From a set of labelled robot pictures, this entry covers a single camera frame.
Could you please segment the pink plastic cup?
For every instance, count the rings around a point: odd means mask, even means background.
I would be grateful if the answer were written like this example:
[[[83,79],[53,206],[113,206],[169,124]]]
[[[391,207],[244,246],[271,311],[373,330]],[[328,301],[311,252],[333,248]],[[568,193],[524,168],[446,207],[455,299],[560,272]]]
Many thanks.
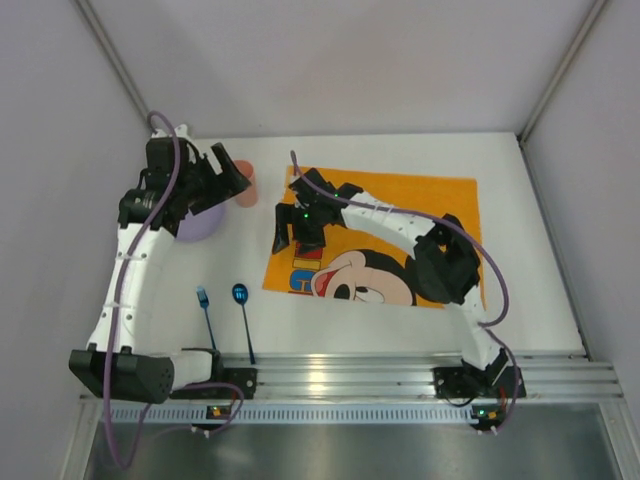
[[[250,186],[235,197],[236,203],[242,208],[251,208],[258,202],[258,191],[256,186],[255,170],[253,165],[246,160],[235,160],[235,166],[239,172],[249,180]]]

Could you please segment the orange cartoon mouse placemat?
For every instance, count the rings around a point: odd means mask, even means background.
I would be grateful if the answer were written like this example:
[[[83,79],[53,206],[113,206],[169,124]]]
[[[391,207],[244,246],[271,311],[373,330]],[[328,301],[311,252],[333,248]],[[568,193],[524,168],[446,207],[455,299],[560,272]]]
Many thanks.
[[[300,263],[289,278],[292,292],[370,304],[481,307],[481,261],[457,217],[406,213],[364,189],[345,203],[345,226],[324,228],[323,249],[299,255],[291,240],[271,252]]]

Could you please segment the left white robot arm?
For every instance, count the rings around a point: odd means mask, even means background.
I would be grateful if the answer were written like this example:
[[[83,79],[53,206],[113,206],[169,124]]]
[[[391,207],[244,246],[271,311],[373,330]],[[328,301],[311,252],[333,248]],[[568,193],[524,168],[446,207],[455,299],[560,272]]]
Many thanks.
[[[172,347],[151,353],[143,344],[159,327],[152,313],[164,259],[190,221],[206,224],[227,200],[245,191],[242,175],[220,143],[213,168],[181,124],[157,130],[145,147],[138,184],[119,202],[114,269],[97,325],[69,369],[96,397],[161,404],[192,384],[221,379],[213,347]]]

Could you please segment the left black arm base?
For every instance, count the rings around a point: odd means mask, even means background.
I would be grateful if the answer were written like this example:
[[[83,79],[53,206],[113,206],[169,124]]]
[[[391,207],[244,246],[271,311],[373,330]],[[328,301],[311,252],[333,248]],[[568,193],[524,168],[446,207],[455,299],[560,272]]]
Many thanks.
[[[257,385],[255,368],[226,367],[219,351],[186,348],[169,356],[172,400],[251,400]]]

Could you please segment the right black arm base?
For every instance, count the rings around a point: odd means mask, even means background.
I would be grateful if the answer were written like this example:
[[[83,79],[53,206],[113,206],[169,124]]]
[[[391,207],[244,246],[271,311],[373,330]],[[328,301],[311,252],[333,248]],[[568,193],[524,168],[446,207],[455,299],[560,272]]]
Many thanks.
[[[484,370],[462,361],[460,366],[441,366],[433,371],[435,396],[457,405],[466,406],[476,399],[518,398],[526,396],[521,370],[510,363],[504,348]]]

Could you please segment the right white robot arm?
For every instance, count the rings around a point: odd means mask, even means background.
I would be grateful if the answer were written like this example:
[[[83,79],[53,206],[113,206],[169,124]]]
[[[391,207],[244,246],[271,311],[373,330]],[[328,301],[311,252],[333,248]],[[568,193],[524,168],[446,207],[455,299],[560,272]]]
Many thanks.
[[[491,331],[483,305],[480,266],[494,260],[463,228],[457,217],[422,214],[384,203],[363,188],[326,181],[312,168],[289,185],[295,199],[275,207],[275,254],[295,245],[310,255],[327,245],[325,229],[338,226],[368,234],[399,249],[398,261],[371,249],[338,254],[313,273],[304,291],[321,298],[415,306],[419,300],[454,311],[462,361],[439,367],[434,375],[442,399],[498,396],[516,387],[505,346]]]

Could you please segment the purple plastic plate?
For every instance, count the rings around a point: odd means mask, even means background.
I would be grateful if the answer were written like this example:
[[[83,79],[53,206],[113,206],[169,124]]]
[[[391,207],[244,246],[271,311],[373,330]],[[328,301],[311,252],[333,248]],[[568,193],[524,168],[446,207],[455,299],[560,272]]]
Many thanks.
[[[176,240],[183,243],[194,243],[212,236],[223,223],[226,213],[224,203],[211,207],[193,215],[188,212],[180,222]]]

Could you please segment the blue metal spoon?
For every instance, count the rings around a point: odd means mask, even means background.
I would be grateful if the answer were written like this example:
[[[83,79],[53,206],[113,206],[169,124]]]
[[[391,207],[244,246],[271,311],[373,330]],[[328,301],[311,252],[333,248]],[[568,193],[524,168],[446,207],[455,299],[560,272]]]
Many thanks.
[[[253,344],[252,344],[252,339],[251,339],[251,334],[250,334],[250,329],[249,329],[249,322],[248,322],[247,311],[246,311],[246,304],[247,304],[248,299],[249,299],[248,288],[242,283],[236,283],[232,287],[232,296],[233,296],[234,301],[241,308],[242,316],[243,316],[243,323],[244,323],[244,328],[245,328],[246,341],[247,341],[249,361],[250,361],[251,365],[255,365],[256,364],[256,357],[255,357],[255,352],[254,352],[254,348],[253,348]]]

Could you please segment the blue metal fork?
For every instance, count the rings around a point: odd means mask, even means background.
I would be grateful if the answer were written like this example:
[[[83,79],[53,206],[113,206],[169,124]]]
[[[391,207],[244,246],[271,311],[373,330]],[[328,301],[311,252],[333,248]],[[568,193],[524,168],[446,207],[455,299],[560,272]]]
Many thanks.
[[[196,295],[197,295],[197,299],[198,299],[200,308],[203,310],[204,319],[205,319],[205,322],[206,322],[206,326],[207,326],[207,330],[208,330],[208,334],[209,334],[209,339],[211,341],[212,349],[216,350],[217,346],[216,346],[215,337],[214,337],[213,328],[212,328],[212,323],[211,323],[211,319],[210,319],[210,315],[209,315],[210,302],[209,302],[209,298],[208,298],[207,292],[202,286],[198,286],[196,288]]]

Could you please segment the left aluminium frame post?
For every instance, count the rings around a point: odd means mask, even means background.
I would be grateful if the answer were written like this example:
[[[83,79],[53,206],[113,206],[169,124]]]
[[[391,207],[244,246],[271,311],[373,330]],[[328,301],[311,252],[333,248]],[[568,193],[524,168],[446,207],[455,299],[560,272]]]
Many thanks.
[[[89,0],[71,0],[71,4],[76,9],[78,15],[88,29],[89,34],[98,45],[103,58],[109,64],[112,72],[116,76],[129,104],[145,126],[146,130],[151,133],[152,127],[148,120],[150,108],[143,98],[136,81],[131,75],[128,66],[124,62],[100,15],[95,9],[93,2]]]

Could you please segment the aluminium frame post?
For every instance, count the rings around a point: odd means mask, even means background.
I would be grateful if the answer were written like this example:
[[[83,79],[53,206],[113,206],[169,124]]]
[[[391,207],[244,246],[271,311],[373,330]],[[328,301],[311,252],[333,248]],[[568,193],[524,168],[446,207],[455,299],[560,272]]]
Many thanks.
[[[610,4],[610,0],[594,0],[590,2],[589,8],[580,20],[549,80],[527,116],[524,126],[516,135],[518,144],[521,147],[527,144]]]
[[[71,4],[76,9],[78,15],[88,29],[89,34],[98,45],[103,58],[109,64],[112,72],[116,76],[129,104],[145,126],[146,130],[151,133],[152,127],[148,120],[150,108],[143,98],[136,81],[131,75],[128,66],[124,62],[100,15],[95,9],[93,2],[89,0],[71,0]]]

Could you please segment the aluminium mounting rail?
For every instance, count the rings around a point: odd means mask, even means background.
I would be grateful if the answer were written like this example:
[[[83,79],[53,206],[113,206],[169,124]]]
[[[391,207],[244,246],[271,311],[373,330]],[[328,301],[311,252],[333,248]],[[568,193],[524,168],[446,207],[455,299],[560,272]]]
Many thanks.
[[[436,356],[243,356],[221,355],[226,367],[255,368],[256,401],[441,400],[432,371],[460,366]],[[611,400],[622,390],[612,366],[584,358],[525,357],[517,361],[526,396],[521,400]]]

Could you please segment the right aluminium frame post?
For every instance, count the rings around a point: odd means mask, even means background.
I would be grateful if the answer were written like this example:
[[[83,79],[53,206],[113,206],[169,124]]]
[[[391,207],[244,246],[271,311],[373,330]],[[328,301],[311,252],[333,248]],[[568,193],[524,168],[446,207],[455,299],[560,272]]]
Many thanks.
[[[527,144],[610,4],[610,0],[594,0],[590,2],[589,8],[580,20],[549,80],[527,116],[524,126],[516,135],[518,144],[521,147]]]

